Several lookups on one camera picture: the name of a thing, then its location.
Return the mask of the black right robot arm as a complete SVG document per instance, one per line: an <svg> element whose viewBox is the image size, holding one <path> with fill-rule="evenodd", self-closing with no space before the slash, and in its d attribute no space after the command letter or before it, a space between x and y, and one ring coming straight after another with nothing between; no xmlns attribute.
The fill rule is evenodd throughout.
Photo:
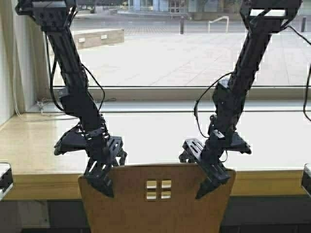
<svg viewBox="0 0 311 233"><path fill-rule="evenodd" d="M210 117L207 139L204 144L195 138L185 140L184 151L179 156L180 162L197 163L206 175L195 196L197 200L230 179L220 159L224 152L251 154L250 145L236 129L246 96L272 35L283 31L294 20L301 5L300 0L241 1L240 16L247 36L234 70L214 83L212 99L216 111Z"/></svg>

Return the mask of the left robot base edge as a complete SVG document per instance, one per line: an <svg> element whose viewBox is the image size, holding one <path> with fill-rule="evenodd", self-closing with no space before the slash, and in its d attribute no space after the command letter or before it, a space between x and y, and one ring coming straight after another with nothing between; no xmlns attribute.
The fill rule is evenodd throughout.
<svg viewBox="0 0 311 233"><path fill-rule="evenodd" d="M0 163L0 200L2 201L14 187L14 177L11 164Z"/></svg>

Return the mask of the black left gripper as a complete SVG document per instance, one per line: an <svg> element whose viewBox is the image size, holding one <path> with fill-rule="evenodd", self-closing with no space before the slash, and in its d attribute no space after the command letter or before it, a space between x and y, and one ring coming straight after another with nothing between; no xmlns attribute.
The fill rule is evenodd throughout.
<svg viewBox="0 0 311 233"><path fill-rule="evenodd" d="M111 136L104 128L85 132L81 127L73 127L54 145L56 156L79 150L84 150L90 158L84 178L94 189L113 198L113 182L108 174L112 165L125 165L127 152L123 149L122 138Z"/></svg>

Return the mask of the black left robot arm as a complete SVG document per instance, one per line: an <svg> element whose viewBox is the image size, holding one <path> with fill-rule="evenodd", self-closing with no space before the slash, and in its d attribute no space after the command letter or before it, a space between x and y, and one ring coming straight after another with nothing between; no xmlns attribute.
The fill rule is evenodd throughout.
<svg viewBox="0 0 311 233"><path fill-rule="evenodd" d="M74 0L19 0L15 11L30 17L47 35L65 87L58 91L63 112L79 119L54 145L54 154L84 150L89 157L84 178L97 191L114 197L108 174L124 165L127 153L119 136L109 134L105 119L89 92L88 70L79 57L70 25L76 13Z"/></svg>

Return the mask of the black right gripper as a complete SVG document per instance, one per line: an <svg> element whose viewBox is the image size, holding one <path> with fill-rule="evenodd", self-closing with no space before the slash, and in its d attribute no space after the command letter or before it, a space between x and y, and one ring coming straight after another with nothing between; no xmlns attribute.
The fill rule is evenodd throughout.
<svg viewBox="0 0 311 233"><path fill-rule="evenodd" d="M229 181L230 174L220 160L224 151L252 153L251 146L237 132L224 135L218 130L213 130L204 144L196 138L185 140L183 149L178 157L179 162L197 163L206 175L197 191L197 200Z"/></svg>

